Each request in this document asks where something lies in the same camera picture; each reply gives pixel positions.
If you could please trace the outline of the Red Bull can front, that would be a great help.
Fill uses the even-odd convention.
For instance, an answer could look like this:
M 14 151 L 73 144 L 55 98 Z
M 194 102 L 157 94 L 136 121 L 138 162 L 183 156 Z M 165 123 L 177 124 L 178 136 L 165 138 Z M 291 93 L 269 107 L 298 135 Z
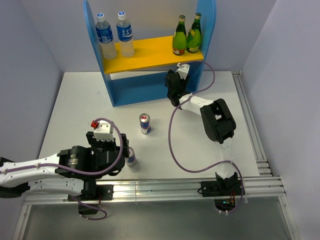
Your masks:
M 128 155 L 128 158 L 126 159 L 126 164 L 129 167 L 133 167 L 137 163 L 135 151 L 133 150 L 132 147 L 129 147 L 128 150 L 129 150 L 129 155 Z

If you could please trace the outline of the red bull can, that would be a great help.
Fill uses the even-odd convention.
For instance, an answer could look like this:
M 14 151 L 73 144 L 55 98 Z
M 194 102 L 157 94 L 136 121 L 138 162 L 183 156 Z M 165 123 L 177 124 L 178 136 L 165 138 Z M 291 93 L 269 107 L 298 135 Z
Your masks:
M 129 147 L 128 150 L 129 150 L 129 155 L 128 155 L 128 158 L 126 159 L 126 164 L 129 167 L 133 167 L 137 163 L 135 151 L 133 150 L 132 147 Z
M 139 124 L 141 132 L 145 135 L 149 134 L 151 131 L 151 118 L 147 113 L 142 113 L 139 116 Z

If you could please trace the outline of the blue and yellow shelf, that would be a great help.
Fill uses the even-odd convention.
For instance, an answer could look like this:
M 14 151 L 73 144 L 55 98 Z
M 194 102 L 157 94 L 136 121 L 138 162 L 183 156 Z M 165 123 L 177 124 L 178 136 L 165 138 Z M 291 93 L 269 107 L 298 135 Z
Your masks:
M 115 59 L 104 58 L 96 32 L 96 23 L 87 0 L 83 1 L 83 12 L 88 36 L 102 74 L 112 106 L 159 100 L 167 97 L 165 75 L 178 63 L 189 63 L 189 77 L 186 89 L 198 89 L 207 59 L 216 24 L 217 6 L 214 0 L 199 0 L 196 12 L 201 13 L 202 41 L 196 53 L 186 52 L 178 56 L 172 51 L 172 36 L 134 40 L 134 56 Z

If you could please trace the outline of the aluminium rail frame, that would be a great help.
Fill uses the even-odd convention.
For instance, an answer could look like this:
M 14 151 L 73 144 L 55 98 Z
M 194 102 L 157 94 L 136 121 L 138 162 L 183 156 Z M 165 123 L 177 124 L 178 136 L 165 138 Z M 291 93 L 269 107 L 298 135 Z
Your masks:
M 152 132 L 144 135 L 136 121 L 126 134 L 137 164 L 101 184 L 113 185 L 113 199 L 103 201 L 107 218 L 89 221 L 77 215 L 75 202 L 61 193 L 25 197 L 15 230 L 16 240 L 298 240 L 282 180 L 273 176 L 262 143 L 250 117 L 238 72 L 202 73 L 200 85 L 215 83 L 205 97 L 224 98 L 234 110 L 238 137 L 232 142 L 235 163 L 245 180 L 246 195 L 236 211 L 216 212 L 213 197 L 197 193 L 211 171 L 182 171 L 168 148 L 171 104 L 164 99 L 112 107 L 99 72 L 66 72 L 41 147 L 43 157 L 73 143 L 59 134 L 79 136 L 89 118 L 111 116 L 123 126 L 126 112 L 151 116 Z

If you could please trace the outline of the Pocari Sweat bottle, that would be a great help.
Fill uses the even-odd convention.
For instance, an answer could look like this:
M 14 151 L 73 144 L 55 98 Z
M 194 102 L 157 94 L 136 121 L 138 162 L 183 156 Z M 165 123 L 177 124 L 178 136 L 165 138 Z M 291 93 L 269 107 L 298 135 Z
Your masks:
M 130 58 L 135 54 L 131 22 L 127 19 L 124 11 L 119 11 L 117 17 L 116 30 L 121 55 L 125 58 Z
M 102 49 L 102 54 L 107 60 L 115 59 L 117 57 L 117 50 L 111 26 L 106 21 L 105 15 L 102 12 L 96 15 L 96 19 L 97 23 L 95 29 Z

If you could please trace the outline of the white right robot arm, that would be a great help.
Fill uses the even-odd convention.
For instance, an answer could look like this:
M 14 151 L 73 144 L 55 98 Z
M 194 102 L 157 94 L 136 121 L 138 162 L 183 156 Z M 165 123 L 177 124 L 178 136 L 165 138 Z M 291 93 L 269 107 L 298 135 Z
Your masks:
M 200 170 L 189 170 L 178 162 L 172 149 L 171 129 L 174 115 L 177 110 L 187 110 L 200 115 L 204 131 L 211 141 L 222 145 L 225 140 L 232 139 L 236 129 L 236 122 L 225 100 L 222 98 L 217 100 L 208 100 L 196 97 L 195 94 L 197 94 L 197 92 L 186 91 L 187 79 L 181 78 L 180 74 L 173 70 L 169 70 L 165 76 L 164 86 L 168 89 L 167 97 L 175 107 L 168 125 L 168 147 L 174 162 L 180 169 L 188 173 L 202 173 L 221 164 L 231 165 L 235 171 L 232 171 L 230 168 L 224 174 L 216 173 L 217 193 L 221 195 L 227 195 L 230 193 L 230 195 L 233 196 L 236 193 L 236 184 L 240 183 L 240 197 L 242 198 L 245 194 L 244 181 L 239 168 L 233 161 L 225 159 Z

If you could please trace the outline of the green glass bottle right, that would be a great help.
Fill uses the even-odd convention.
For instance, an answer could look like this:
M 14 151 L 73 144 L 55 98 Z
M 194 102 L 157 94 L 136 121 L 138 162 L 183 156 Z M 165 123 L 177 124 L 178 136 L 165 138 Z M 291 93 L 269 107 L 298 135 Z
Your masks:
M 194 17 L 192 26 L 187 34 L 186 50 L 189 53 L 196 53 L 202 43 L 201 33 L 201 13 L 197 12 Z

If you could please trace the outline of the green glass bottle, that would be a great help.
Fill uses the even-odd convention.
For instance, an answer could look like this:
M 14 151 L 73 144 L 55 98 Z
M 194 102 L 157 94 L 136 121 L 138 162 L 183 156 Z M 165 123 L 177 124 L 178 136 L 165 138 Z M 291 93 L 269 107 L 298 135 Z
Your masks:
M 184 15 L 179 16 L 178 25 L 172 38 L 172 52 L 177 56 L 183 55 L 187 46 L 185 20 L 186 17 Z
M 201 33 L 201 13 L 197 12 L 194 17 L 192 26 L 187 34 L 186 50 L 189 53 L 196 53 L 202 43 Z

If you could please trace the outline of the green glass bottle left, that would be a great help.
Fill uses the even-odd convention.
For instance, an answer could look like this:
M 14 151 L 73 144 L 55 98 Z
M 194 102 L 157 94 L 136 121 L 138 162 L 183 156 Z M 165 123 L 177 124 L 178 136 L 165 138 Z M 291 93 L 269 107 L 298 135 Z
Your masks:
M 186 17 L 184 15 L 179 16 L 178 25 L 172 38 L 172 52 L 177 56 L 183 55 L 187 46 L 185 20 Z

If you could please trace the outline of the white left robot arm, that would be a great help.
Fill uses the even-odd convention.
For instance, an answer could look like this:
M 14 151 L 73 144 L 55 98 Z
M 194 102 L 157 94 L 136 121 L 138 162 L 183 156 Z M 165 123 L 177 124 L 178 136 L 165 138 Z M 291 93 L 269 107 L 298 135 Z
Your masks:
M 129 141 L 121 134 L 122 146 L 115 140 L 102 141 L 86 133 L 89 147 L 73 146 L 52 156 L 28 162 L 0 159 L 0 197 L 19 198 L 24 193 L 62 193 L 80 200 L 97 200 L 97 180 L 116 176 L 129 156 Z

